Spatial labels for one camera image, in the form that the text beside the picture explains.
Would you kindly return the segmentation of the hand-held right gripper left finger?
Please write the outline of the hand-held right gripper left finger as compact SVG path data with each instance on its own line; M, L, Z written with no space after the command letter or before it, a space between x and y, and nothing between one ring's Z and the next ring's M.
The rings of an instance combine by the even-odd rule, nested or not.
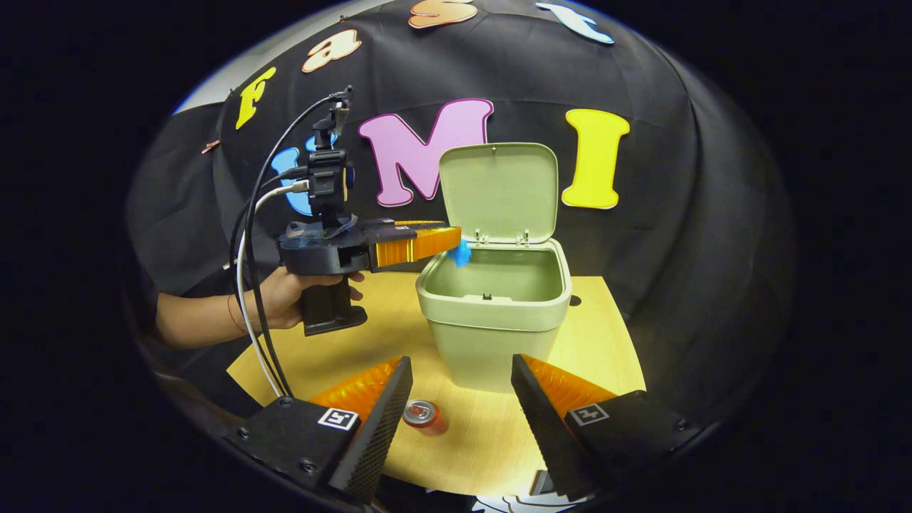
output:
M370 504L413 387L410 357L310 400L280 397L239 426L239 452L317 504Z

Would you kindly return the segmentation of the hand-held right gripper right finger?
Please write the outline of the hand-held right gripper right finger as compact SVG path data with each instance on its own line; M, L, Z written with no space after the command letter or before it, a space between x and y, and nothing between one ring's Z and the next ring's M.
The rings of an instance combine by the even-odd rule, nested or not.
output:
M618 494L674 470L703 426L644 390L616 394L527 354L512 356L512 389L556 492Z

